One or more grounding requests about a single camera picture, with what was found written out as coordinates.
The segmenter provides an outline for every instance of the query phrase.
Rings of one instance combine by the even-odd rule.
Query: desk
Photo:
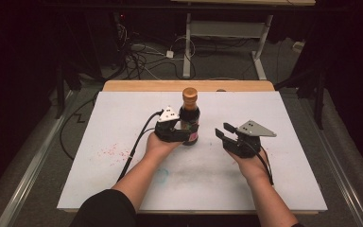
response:
[[[191,85],[199,91],[199,141],[176,148],[163,162],[140,213],[254,213],[245,179],[215,136],[215,128],[222,129],[223,122],[239,126],[250,119],[278,133],[261,141],[268,151],[275,188],[290,209],[307,214],[327,209],[284,103],[270,82],[210,80],[108,81],[95,103],[58,208],[77,211],[87,198],[110,188],[148,117],[167,105],[178,108],[182,89]],[[218,89],[229,92],[215,92]],[[147,135],[130,167],[141,160],[146,140]]]
[[[223,4],[249,4],[249,5],[270,5],[270,6],[314,6],[315,0],[172,0],[193,3],[223,3]],[[267,40],[270,24],[273,15],[268,15],[264,23],[243,23],[243,22],[211,22],[194,21],[191,13],[187,13],[185,32],[185,54],[183,74],[185,79],[190,78],[191,65],[191,36],[216,36],[216,37],[238,37],[238,38],[259,38],[259,45],[256,51],[252,51],[252,60],[259,79],[267,79],[260,57]]]

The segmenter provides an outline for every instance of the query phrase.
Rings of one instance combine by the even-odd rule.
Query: black sleeve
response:
[[[78,209],[74,226],[135,226],[136,214],[130,200],[120,191],[107,189],[90,197]]]

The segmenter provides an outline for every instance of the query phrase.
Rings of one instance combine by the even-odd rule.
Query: brown bottle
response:
[[[198,92],[195,88],[188,87],[182,91],[183,105],[179,111],[181,129],[190,130],[192,133],[188,141],[183,144],[191,146],[199,139],[199,107],[197,106]]]

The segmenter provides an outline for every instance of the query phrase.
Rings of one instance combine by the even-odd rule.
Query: white board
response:
[[[79,209],[94,194],[111,188],[137,135],[155,112],[182,105],[179,92],[102,92],[84,133],[58,204],[59,209]],[[253,120],[277,133],[261,137],[268,152],[275,188],[293,211],[327,210],[319,186],[294,132],[278,92],[200,92],[199,140],[179,146],[163,162],[141,206],[142,213],[254,211],[251,192],[238,165],[224,151],[215,128],[223,122],[235,127]],[[148,125],[153,128],[158,117]],[[130,168],[143,157],[143,136]]]

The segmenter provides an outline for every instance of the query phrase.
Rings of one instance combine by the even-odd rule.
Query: bottle cap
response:
[[[188,87],[182,91],[182,99],[184,101],[184,108],[187,110],[195,110],[197,105],[198,92],[195,88]]]

